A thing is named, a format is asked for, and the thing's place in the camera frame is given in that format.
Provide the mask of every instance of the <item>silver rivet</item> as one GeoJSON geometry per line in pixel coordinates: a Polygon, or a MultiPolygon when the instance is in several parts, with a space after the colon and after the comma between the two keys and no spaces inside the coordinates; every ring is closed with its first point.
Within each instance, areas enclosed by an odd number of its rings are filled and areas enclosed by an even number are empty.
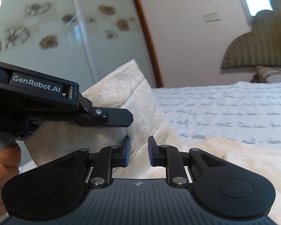
{"type": "Polygon", "coordinates": [[[92,178],[92,179],[90,180],[90,183],[93,184],[93,185],[102,185],[102,184],[105,183],[105,179],[100,178],[100,177],[92,178]]]}
{"type": "Polygon", "coordinates": [[[184,177],[175,177],[173,178],[173,183],[177,184],[177,185],[183,185],[187,182],[187,179],[184,177]]]}

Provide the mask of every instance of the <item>headboard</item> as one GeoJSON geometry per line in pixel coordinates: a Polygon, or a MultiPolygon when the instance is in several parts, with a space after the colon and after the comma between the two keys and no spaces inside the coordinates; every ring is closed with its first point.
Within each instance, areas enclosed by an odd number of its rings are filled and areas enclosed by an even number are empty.
{"type": "Polygon", "coordinates": [[[281,66],[281,0],[271,0],[273,11],[262,10],[252,21],[252,31],[228,47],[222,68],[257,65],[281,66]]]}

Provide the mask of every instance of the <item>bedspread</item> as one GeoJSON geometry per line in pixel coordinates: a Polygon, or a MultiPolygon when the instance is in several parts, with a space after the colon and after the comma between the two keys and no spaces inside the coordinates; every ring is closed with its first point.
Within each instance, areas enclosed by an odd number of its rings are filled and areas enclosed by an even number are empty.
{"type": "Polygon", "coordinates": [[[281,150],[281,83],[159,88],[158,103],[187,142],[208,137],[281,150]]]}

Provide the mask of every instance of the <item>wall switch plate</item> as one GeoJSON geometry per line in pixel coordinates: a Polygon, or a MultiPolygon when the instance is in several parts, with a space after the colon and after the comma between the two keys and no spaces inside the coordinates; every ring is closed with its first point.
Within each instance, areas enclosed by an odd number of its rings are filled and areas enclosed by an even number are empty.
{"type": "Polygon", "coordinates": [[[203,17],[205,23],[221,20],[219,12],[206,13],[203,14],[203,17]]]}

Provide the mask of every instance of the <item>pillow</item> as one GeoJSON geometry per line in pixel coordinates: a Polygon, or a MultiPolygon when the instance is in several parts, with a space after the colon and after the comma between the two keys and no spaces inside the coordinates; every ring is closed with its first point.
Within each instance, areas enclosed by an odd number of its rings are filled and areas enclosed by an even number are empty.
{"type": "Polygon", "coordinates": [[[133,158],[150,135],[158,143],[165,143],[170,134],[175,135],[135,61],[110,73],[86,90],[83,96],[96,107],[128,109],[134,122],[128,128],[107,128],[48,121],[25,142],[37,166],[80,148],[88,148],[94,153],[104,146],[120,145],[125,136],[131,138],[130,158],[133,158]]]}
{"type": "Polygon", "coordinates": [[[281,82],[281,68],[269,68],[263,66],[256,66],[256,73],[258,83],[280,83],[281,82]]]}

